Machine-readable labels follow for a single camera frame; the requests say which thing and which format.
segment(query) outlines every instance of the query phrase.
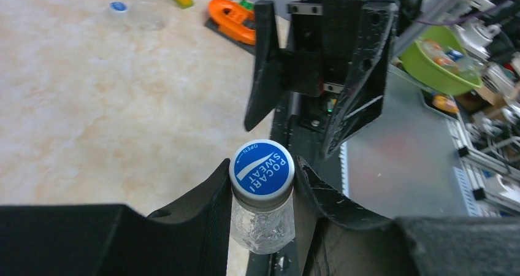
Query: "cable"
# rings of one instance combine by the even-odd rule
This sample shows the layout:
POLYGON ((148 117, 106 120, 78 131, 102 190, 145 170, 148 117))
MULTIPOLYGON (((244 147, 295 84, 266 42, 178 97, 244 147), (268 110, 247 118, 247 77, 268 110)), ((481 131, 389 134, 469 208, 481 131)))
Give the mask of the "cable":
POLYGON ((422 23, 424 25, 429 25, 429 26, 449 26, 449 25, 458 25, 459 23, 463 23, 467 20, 469 20, 470 18, 475 18, 475 17, 481 17, 483 15, 486 15, 490 12, 493 12, 499 8, 502 8, 509 0, 504 0, 500 3, 498 3, 497 5, 495 5, 494 7, 491 7, 490 9, 488 10, 485 10, 485 11, 481 11, 481 12, 475 12, 473 14, 470 14, 470 15, 466 15, 465 17, 460 17, 458 20, 451 20, 451 21, 424 21, 424 20, 416 20, 418 23, 422 23))

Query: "green basket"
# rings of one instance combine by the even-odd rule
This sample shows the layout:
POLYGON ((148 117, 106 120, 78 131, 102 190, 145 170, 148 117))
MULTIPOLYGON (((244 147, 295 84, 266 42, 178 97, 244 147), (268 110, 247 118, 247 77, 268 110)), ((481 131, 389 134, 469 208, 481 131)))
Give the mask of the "green basket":
MULTIPOLYGON (((421 37, 423 39, 432 39, 443 47, 451 47, 468 56, 452 31, 445 26, 431 26, 421 37)), ((418 40, 413 42, 410 48, 401 55, 401 61, 405 70, 412 77, 448 95, 464 94, 482 86, 482 79, 479 76, 463 79, 437 65, 424 54, 418 40)))

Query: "bottle body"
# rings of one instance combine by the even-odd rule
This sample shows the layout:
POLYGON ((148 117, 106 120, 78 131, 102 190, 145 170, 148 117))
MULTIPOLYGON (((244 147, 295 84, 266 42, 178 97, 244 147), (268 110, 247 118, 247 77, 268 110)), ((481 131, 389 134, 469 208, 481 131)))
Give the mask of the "bottle body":
POLYGON ((296 236, 292 196, 280 207, 268 212, 252 212, 233 197, 231 237, 241 246, 259 255, 281 250, 296 236))

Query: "beige marble tabletop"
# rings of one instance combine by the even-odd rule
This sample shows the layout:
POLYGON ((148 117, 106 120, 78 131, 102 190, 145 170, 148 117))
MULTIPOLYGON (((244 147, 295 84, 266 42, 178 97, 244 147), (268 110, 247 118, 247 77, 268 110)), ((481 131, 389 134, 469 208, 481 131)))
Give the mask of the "beige marble tabletop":
MULTIPOLYGON (((0 0, 0 204, 147 215, 268 137, 271 118, 243 128, 253 57, 203 26, 209 0, 153 0, 169 18, 160 31, 106 27, 112 1, 0 0)), ((231 241, 228 275, 247 256, 231 241)))

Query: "metal pole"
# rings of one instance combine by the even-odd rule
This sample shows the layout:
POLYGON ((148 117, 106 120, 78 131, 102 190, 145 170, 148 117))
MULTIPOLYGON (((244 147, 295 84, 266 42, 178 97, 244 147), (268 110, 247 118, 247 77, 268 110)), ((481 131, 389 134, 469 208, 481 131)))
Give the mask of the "metal pole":
MULTIPOLYGON (((428 8, 430 9, 425 9, 422 16, 419 17, 419 20, 437 21, 441 15, 455 6, 457 2, 459 2, 459 0, 432 0, 428 3, 428 8)), ((394 45, 394 56, 401 55, 427 27, 427 25, 416 22, 406 29, 406 31, 404 31, 396 40, 396 44, 394 45)))

